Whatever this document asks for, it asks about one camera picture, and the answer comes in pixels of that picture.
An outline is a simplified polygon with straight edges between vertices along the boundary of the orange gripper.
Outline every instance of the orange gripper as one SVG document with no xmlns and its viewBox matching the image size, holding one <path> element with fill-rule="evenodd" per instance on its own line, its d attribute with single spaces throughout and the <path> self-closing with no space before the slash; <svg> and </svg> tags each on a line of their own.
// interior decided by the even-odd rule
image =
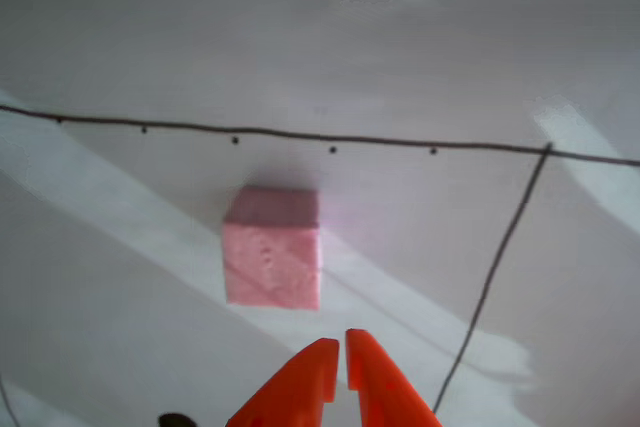
<svg viewBox="0 0 640 427">
<path fill-rule="evenodd" d="M 333 402 L 338 341 L 301 350 L 227 422 L 227 427 L 320 427 Z M 349 388 L 360 397 L 362 427 L 442 427 L 384 349 L 365 330 L 347 331 Z"/>
<path fill-rule="evenodd" d="M 360 397 L 362 427 L 442 427 L 376 339 L 347 330 L 349 389 Z"/>
<path fill-rule="evenodd" d="M 319 339 L 298 352 L 229 419 L 227 427 L 320 427 L 333 402 L 338 373 L 335 339 Z"/>
</svg>

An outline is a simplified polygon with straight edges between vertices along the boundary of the black object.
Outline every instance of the black object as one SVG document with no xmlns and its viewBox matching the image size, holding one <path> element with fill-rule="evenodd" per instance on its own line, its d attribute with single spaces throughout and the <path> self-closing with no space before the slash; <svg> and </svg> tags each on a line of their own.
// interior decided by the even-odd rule
<svg viewBox="0 0 640 427">
<path fill-rule="evenodd" d="M 160 427 L 198 427 L 193 420 L 183 414 L 168 413 L 158 417 Z"/>
</svg>

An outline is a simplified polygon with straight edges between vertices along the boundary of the cube side face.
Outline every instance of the cube side face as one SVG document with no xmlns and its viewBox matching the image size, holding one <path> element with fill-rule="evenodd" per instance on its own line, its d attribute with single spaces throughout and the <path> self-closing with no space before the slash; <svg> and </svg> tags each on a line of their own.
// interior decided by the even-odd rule
<svg viewBox="0 0 640 427">
<path fill-rule="evenodd" d="M 225 222 L 227 302 L 288 309 L 320 308 L 317 228 Z"/>
<path fill-rule="evenodd" d="M 225 222 L 264 227 L 318 227 L 318 196 L 305 190 L 243 188 Z"/>
</svg>

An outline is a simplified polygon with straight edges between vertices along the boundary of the black line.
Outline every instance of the black line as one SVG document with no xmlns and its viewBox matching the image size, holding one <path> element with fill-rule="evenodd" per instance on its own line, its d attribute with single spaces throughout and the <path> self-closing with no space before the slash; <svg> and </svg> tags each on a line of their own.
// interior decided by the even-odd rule
<svg viewBox="0 0 640 427">
<path fill-rule="evenodd" d="M 18 422 L 18 418 L 16 414 L 13 413 L 13 409 L 11 408 L 11 402 L 9 402 L 9 396 L 7 395 L 7 391 L 4 388 L 4 382 L 2 380 L 2 376 L 0 375 L 0 393 L 2 394 L 2 401 L 4 402 L 4 406 L 9 413 L 9 417 L 13 421 L 13 425 L 15 427 L 20 427 L 20 422 Z"/>
<path fill-rule="evenodd" d="M 207 132 L 213 134 L 233 134 L 233 135 L 267 135 L 270 137 L 280 137 L 285 139 L 306 140 L 316 142 L 344 142 L 357 144 L 391 145 L 396 147 L 415 148 L 442 148 L 457 150 L 492 150 L 501 152 L 512 152 L 516 154 L 542 155 L 545 150 L 538 147 L 525 145 L 503 144 L 495 142 L 447 142 L 438 140 L 411 140 L 394 139 L 388 137 L 368 137 L 357 135 L 329 135 L 313 134 L 308 132 L 293 132 L 286 130 L 267 129 L 262 127 L 222 127 L 217 125 L 197 124 L 190 122 L 169 122 L 144 119 L 126 119 L 122 117 L 92 117 L 84 115 L 67 115 L 47 112 L 35 112 L 17 107 L 0 104 L 0 111 L 12 114 L 47 119 L 55 122 L 73 122 L 79 124 L 102 124 L 102 125 L 129 125 L 133 127 L 160 128 L 191 130 L 197 132 Z M 566 159 L 584 160 L 587 162 L 598 162 L 603 164 L 626 165 L 629 167 L 640 167 L 638 159 L 619 159 L 615 157 L 603 157 L 597 155 L 580 154 L 577 152 L 566 152 L 551 150 L 547 155 Z"/>
<path fill-rule="evenodd" d="M 498 270 L 498 266 L 500 265 L 500 261 L 502 260 L 502 256 L 505 252 L 505 250 L 507 249 L 507 245 L 509 244 L 509 241 L 511 240 L 511 237 L 513 236 L 513 233 L 516 230 L 516 227 L 518 226 L 518 222 L 520 222 L 520 218 L 522 217 L 522 213 L 524 212 L 524 209 L 526 208 L 527 204 L 529 203 L 529 200 L 531 199 L 531 194 L 533 193 L 533 189 L 536 186 L 536 183 L 538 181 L 538 178 L 540 177 L 540 172 L 542 172 L 542 167 L 544 166 L 545 162 L 547 161 L 547 158 L 549 157 L 549 155 L 551 154 L 552 150 L 552 144 L 549 143 L 546 145 L 546 147 L 542 150 L 542 153 L 540 154 L 540 158 L 538 159 L 538 162 L 536 163 L 535 168 L 533 169 L 533 173 L 531 174 L 531 178 L 529 179 L 529 183 L 527 184 L 527 187 L 524 191 L 524 194 L 522 196 L 522 199 L 520 200 L 520 203 L 518 204 L 518 208 L 516 209 L 516 213 L 513 215 L 513 218 L 511 219 L 511 222 L 509 222 L 509 227 L 507 227 L 507 231 L 505 232 L 504 236 L 502 237 L 502 241 L 500 242 L 500 246 L 498 247 L 498 250 L 496 252 L 496 255 L 493 259 L 493 262 L 491 264 L 491 268 L 489 268 L 489 272 L 487 273 L 487 277 L 484 281 L 484 285 L 482 287 L 482 293 L 480 294 L 480 299 L 478 299 L 478 303 L 476 304 L 476 309 L 473 312 L 473 317 L 471 317 L 471 322 L 469 322 L 469 329 L 467 330 L 467 334 L 464 337 L 464 341 L 462 342 L 462 345 L 460 346 L 460 350 L 458 351 L 458 355 L 456 356 L 456 359 L 453 361 L 453 365 L 451 366 L 451 370 L 449 371 L 449 373 L 447 374 L 447 377 L 444 380 L 444 383 L 442 384 L 442 387 L 440 388 L 440 392 L 438 393 L 438 397 L 436 399 L 435 404 L 433 404 L 433 413 L 437 413 L 438 411 L 438 407 L 440 407 L 440 403 L 442 402 L 442 399 L 444 397 L 445 392 L 447 391 L 447 388 L 449 387 L 449 383 L 451 382 L 451 379 L 453 378 L 453 375 L 456 373 L 456 370 L 458 369 L 458 366 L 460 365 L 460 362 L 462 361 L 462 357 L 464 356 L 464 352 L 467 350 L 467 347 L 469 345 L 469 341 L 471 340 L 471 336 L 473 335 L 473 332 L 476 328 L 476 325 L 478 324 L 478 319 L 480 318 L 480 313 L 482 312 L 482 308 L 484 307 L 484 303 L 487 300 L 487 295 L 489 294 L 489 289 L 491 288 L 491 283 L 493 282 L 493 277 L 496 273 L 496 270 Z"/>
</svg>

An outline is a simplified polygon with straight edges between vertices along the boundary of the pink foam cube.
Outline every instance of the pink foam cube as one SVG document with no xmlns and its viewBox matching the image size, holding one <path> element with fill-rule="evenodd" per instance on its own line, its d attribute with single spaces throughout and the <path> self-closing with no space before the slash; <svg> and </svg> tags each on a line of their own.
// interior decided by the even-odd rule
<svg viewBox="0 0 640 427">
<path fill-rule="evenodd" d="M 245 187 L 223 226 L 227 302 L 320 308 L 315 192 Z"/>
</svg>

